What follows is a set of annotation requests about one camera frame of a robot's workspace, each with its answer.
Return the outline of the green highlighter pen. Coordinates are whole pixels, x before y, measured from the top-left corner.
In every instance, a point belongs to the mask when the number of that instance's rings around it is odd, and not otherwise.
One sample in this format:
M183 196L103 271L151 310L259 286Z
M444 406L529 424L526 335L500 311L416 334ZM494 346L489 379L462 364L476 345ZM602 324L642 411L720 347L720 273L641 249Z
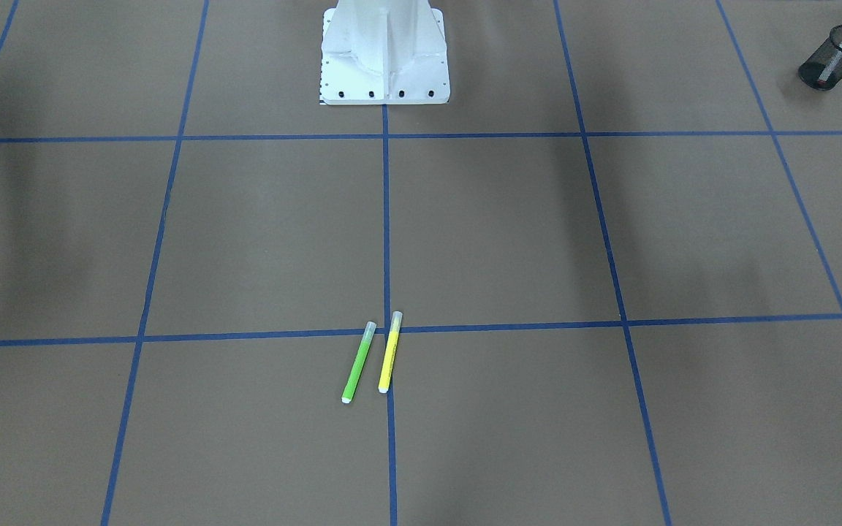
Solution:
M360 338L360 345L355 351L355 357L351 366L350 373L348 375L344 389L342 389L341 402L343 404L350 404L351 402L353 402L355 392L357 392L357 388L360 385L360 379L363 373L363 369L365 367L365 361L368 358L368 353L370 353L372 340L375 337L376 330L377 323L375 323L374 321L368 321L367 323L365 323L365 327Z

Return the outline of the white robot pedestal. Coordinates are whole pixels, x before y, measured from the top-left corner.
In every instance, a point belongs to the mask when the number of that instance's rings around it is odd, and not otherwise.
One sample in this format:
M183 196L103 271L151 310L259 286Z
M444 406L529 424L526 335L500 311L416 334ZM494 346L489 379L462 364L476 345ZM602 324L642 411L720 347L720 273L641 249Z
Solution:
M319 101L446 104L444 13L428 1L338 1L322 17Z

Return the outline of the far black mesh cup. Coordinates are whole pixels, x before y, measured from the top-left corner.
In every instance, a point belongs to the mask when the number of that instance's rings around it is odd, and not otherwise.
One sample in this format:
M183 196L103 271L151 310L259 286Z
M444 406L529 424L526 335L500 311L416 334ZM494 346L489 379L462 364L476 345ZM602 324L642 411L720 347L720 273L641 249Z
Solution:
M799 80L818 91L829 91L842 81L842 26L832 27L828 37L797 70Z

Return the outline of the yellow highlighter pen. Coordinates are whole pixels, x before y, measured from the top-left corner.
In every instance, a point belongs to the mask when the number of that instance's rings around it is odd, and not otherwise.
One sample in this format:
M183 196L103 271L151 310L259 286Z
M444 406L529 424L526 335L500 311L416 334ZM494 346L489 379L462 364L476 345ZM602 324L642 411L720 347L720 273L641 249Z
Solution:
M389 389L391 389L391 383L393 380L393 369L395 364L395 353L397 353L398 340L400 340L401 335L402 316L403 313L398 312L396 310L392 313L391 319L389 320L387 337L385 338L383 366L381 368L379 382L377 386L378 392L380 394L387 394L389 392Z

